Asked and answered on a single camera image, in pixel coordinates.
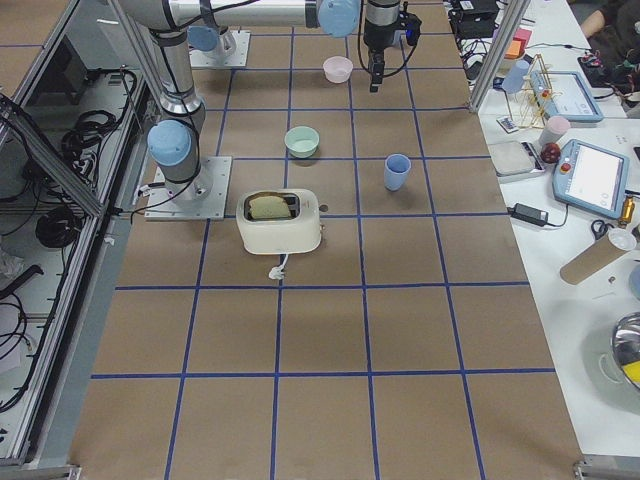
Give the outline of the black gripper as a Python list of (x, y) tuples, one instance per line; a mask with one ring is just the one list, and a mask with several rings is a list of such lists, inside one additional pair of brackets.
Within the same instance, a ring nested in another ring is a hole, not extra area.
[(368, 49), (370, 93), (377, 93), (385, 71), (384, 50), (394, 41), (399, 25), (398, 0), (371, 0), (365, 6), (364, 42)]

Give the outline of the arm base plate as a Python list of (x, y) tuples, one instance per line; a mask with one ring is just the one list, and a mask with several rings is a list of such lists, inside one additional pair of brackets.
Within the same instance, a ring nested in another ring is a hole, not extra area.
[(230, 156), (206, 156), (200, 158), (201, 169), (192, 184), (175, 199), (171, 193), (178, 193), (177, 184), (169, 183), (152, 189), (149, 202), (152, 207), (144, 211), (151, 221), (187, 221), (224, 218), (226, 200), (231, 176)]
[(218, 36), (218, 42), (210, 51), (190, 46), (190, 64), (194, 70), (219, 70), (244, 68), (247, 64), (251, 32), (227, 30)]

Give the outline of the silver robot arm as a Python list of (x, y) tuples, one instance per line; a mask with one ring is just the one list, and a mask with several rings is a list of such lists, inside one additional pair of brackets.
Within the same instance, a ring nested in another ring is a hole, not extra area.
[(234, 54), (237, 48), (236, 40), (227, 27), (190, 26), (187, 37), (191, 47), (219, 62)]
[(216, 33), (232, 26), (303, 26), (336, 38), (358, 29), (368, 49), (362, 68), (370, 76), (372, 93), (389, 76), (385, 50), (396, 33), (405, 31), (415, 45), (421, 24), (400, 1), (122, 1), (120, 7), (152, 37), (160, 105), (171, 120), (204, 112), (195, 92), (187, 38), (188, 28), (195, 24)]

